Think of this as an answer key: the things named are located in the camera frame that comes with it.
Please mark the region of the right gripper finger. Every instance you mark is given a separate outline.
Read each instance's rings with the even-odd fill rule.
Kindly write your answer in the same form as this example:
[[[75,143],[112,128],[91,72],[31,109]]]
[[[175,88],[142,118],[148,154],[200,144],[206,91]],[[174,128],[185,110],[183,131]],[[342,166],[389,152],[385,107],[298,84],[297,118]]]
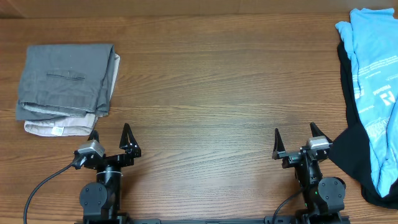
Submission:
[[[314,122],[311,122],[311,123],[310,123],[310,129],[311,129],[311,132],[312,132],[312,136],[313,136],[313,137],[324,136],[324,137],[326,138],[326,140],[327,140],[329,143],[332,143],[332,142],[333,142],[326,134],[324,134],[324,133],[319,129],[319,127],[318,127]]]
[[[275,128],[273,153],[278,154],[280,152],[285,152],[285,147],[284,147],[282,138],[280,136],[279,130],[277,128]]]

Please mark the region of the grey shorts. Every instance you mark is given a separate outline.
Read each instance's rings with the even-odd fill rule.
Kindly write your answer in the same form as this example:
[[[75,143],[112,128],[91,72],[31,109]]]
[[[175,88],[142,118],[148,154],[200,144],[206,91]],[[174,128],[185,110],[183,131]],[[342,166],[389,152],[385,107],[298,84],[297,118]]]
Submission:
[[[108,115],[115,58],[113,44],[29,46],[16,119]]]

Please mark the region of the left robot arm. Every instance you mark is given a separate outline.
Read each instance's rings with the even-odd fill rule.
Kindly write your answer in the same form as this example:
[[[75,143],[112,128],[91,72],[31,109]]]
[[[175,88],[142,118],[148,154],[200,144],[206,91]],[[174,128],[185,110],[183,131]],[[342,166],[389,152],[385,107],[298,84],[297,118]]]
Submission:
[[[83,224],[132,223],[128,213],[121,213],[121,180],[123,167],[134,165],[141,157],[141,149],[129,124],[124,124],[119,148],[124,152],[107,156],[99,142],[99,134],[92,131],[86,143],[74,152],[72,167],[96,171],[96,180],[85,185],[80,192]]]

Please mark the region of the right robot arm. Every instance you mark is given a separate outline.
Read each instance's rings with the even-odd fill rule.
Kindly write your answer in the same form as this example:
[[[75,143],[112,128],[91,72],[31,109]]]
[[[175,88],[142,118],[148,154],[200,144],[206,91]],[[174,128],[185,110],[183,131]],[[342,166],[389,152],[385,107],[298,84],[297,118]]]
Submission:
[[[298,151],[288,152],[280,132],[274,131],[272,158],[281,160],[284,169],[294,168],[295,178],[300,184],[298,192],[285,199],[275,210],[271,223],[349,223],[348,217],[341,216],[345,209],[346,184],[338,177],[324,177],[319,163],[328,158],[332,141],[325,136],[315,123],[310,123],[312,137]],[[302,195],[305,208],[295,215],[282,217],[280,210],[295,197]]]

